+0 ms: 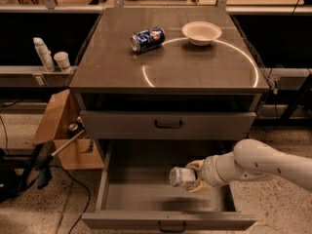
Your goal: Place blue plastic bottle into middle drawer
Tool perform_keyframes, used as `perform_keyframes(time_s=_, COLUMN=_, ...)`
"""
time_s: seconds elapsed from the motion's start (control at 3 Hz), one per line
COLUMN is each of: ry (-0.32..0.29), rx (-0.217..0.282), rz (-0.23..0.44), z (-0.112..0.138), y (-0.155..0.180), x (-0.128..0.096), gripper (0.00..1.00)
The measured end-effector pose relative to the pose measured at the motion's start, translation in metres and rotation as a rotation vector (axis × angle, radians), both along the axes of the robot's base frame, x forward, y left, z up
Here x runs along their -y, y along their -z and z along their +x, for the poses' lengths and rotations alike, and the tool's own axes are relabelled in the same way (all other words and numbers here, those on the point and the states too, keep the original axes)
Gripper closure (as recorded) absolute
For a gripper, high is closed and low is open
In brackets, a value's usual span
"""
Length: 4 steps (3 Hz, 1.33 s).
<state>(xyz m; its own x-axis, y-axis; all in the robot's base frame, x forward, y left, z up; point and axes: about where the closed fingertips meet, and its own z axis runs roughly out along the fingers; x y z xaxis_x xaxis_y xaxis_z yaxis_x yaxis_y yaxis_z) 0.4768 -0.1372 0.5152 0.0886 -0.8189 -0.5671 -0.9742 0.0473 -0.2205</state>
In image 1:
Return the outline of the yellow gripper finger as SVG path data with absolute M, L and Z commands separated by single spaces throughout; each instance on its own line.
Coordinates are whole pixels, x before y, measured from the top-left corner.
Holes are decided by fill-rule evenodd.
M 206 183 L 204 180 L 197 179 L 192 185 L 186 187 L 189 193 L 202 193 L 213 187 Z
M 202 171 L 204 160 L 195 160 L 186 165 L 187 169 L 196 171 L 197 173 Z

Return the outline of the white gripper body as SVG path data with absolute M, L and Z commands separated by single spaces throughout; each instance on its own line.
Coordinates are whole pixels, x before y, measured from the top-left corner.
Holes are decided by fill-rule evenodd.
M 208 156 L 200 169 L 200 179 L 210 187 L 221 187 L 228 184 L 226 169 L 231 162 L 230 154 Z

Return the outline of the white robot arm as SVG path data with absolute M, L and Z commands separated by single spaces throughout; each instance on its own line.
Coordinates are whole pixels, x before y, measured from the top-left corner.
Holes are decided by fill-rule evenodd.
M 186 190 L 203 192 L 231 181 L 255 181 L 280 176 L 293 184 L 312 191 L 312 160 L 280 152 L 254 139 L 237 142 L 230 153 L 208 156 L 187 165 L 197 174 Z

